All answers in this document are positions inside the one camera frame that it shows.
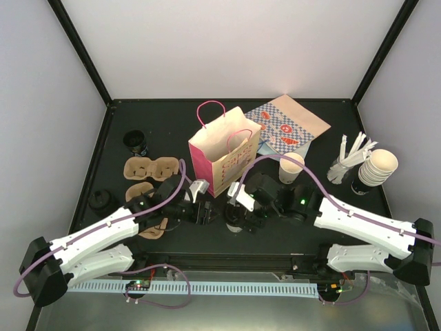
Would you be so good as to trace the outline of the single white paper cup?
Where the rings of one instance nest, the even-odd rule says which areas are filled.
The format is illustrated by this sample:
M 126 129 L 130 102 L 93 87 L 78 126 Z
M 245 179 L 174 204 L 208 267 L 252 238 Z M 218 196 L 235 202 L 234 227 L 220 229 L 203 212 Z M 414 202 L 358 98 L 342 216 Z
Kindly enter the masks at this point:
M 239 233 L 247 229 L 245 223 L 246 209 L 240 205 L 230 205 L 225 207 L 224 215 L 228 230 L 233 233 Z

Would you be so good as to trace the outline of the cream pink Cakes paper bag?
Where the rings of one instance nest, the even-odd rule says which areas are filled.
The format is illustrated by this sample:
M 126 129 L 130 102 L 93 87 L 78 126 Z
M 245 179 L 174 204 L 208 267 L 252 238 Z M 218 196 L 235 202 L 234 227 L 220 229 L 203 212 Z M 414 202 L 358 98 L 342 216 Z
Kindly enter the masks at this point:
M 200 110 L 209 103 L 221 106 L 223 114 L 205 123 Z M 245 117 L 239 107 L 229 111 L 215 100 L 201 103 L 196 109 L 201 129 L 188 141 L 197 179 L 208 182 L 207 191 L 217 197 L 242 176 L 256 158 L 261 125 Z

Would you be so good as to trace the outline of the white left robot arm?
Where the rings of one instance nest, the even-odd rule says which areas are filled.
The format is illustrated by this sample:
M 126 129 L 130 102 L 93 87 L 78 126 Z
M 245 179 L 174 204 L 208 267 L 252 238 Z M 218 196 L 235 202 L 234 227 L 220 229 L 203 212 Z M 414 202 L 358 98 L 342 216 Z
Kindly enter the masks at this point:
M 74 286 L 112 273 L 133 275 L 147 270 L 148 259 L 129 247 L 128 239 L 168 221 L 206 225 L 214 217 L 210 202 L 200 198 L 206 180 L 165 180 L 131 198 L 103 220 L 60 239 L 33 240 L 19 267 L 20 282 L 38 308 L 60 299 Z

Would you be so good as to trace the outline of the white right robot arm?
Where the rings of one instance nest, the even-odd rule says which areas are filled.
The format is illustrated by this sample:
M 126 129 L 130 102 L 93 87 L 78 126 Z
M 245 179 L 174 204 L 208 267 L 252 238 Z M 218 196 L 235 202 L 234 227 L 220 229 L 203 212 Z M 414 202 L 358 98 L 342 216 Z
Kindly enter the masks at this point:
M 259 219 L 276 215 L 300 225 L 332 230 L 362 241 L 360 245 L 323 244 L 314 272 L 386 272 L 412 285 L 428 286 L 434 245 L 433 224 L 426 219 L 398 221 L 355 208 L 313 186 L 285 185 L 257 173 L 246 184 L 233 182 L 229 202 Z

